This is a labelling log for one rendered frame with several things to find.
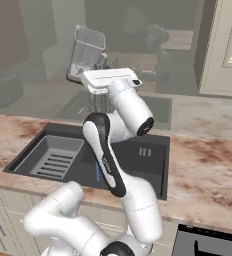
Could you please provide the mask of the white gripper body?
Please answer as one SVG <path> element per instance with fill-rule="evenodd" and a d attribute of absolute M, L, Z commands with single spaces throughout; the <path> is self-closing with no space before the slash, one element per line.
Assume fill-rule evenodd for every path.
<path fill-rule="evenodd" d="M 82 84 L 95 95 L 108 93 L 110 84 L 118 79 L 135 80 L 136 74 L 130 68 L 86 70 L 81 76 Z"/>

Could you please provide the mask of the clear grey jug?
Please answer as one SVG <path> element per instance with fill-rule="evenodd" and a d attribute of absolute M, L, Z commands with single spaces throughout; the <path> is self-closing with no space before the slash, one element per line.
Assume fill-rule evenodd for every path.
<path fill-rule="evenodd" d="M 66 78 L 71 82 L 80 83 L 80 76 L 84 71 L 103 69 L 107 59 L 105 35 L 77 25 Z"/>

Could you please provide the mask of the grey sink drain rack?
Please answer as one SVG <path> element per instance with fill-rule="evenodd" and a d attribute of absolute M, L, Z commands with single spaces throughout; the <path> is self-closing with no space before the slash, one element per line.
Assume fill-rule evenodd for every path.
<path fill-rule="evenodd" d="M 15 173 L 62 181 L 83 145 L 83 139 L 46 135 L 21 161 Z"/>

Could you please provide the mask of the black kitchen sink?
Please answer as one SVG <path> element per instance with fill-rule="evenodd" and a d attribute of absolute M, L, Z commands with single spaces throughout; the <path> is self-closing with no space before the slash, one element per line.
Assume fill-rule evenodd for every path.
<path fill-rule="evenodd" d="M 108 188 L 105 180 L 104 182 L 97 182 L 96 180 L 96 159 L 92 149 L 84 139 L 80 126 L 47 124 L 5 168 L 5 171 L 7 173 L 17 174 L 15 173 L 17 166 L 46 135 L 83 139 L 84 145 L 62 181 L 47 178 L 41 179 L 64 183 L 76 181 L 82 186 L 95 189 L 106 190 Z M 112 145 L 112 148 L 120 166 L 127 174 L 146 179 L 153 186 L 158 199 L 165 200 L 167 198 L 169 137 L 144 135 L 128 141 L 115 143 Z"/>

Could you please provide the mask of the blue thin object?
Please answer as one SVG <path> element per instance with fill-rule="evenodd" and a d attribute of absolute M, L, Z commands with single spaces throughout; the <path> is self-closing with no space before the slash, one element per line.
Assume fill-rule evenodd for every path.
<path fill-rule="evenodd" d="M 96 161 L 95 167 L 96 167 L 96 180 L 97 180 L 97 182 L 104 182 L 103 173 L 102 173 L 97 161 Z"/>

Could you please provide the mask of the cream tall cabinet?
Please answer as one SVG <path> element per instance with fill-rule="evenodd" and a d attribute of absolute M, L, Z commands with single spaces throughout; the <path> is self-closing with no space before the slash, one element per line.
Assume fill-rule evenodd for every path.
<path fill-rule="evenodd" d="M 232 0 L 204 0 L 194 70 L 201 94 L 232 96 Z"/>

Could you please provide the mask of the cream base cabinets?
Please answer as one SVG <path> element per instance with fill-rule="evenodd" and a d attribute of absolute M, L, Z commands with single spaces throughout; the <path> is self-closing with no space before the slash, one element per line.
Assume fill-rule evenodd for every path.
<path fill-rule="evenodd" d="M 27 256 L 37 256 L 50 243 L 45 237 L 32 238 L 21 224 L 24 215 L 41 200 L 42 197 L 39 196 L 0 189 L 0 224 L 7 225 L 9 231 L 15 232 L 21 250 Z M 127 228 L 126 217 L 122 211 L 81 205 L 78 213 L 89 217 L 112 238 Z M 163 235 L 154 245 L 150 256 L 171 256 L 176 232 L 176 223 L 163 221 Z"/>

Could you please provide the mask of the grey dishwasher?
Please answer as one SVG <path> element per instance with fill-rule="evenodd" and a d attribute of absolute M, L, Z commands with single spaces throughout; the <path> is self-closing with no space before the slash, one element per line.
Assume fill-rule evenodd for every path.
<path fill-rule="evenodd" d="M 179 224 L 172 256 L 232 256 L 232 234 Z"/>

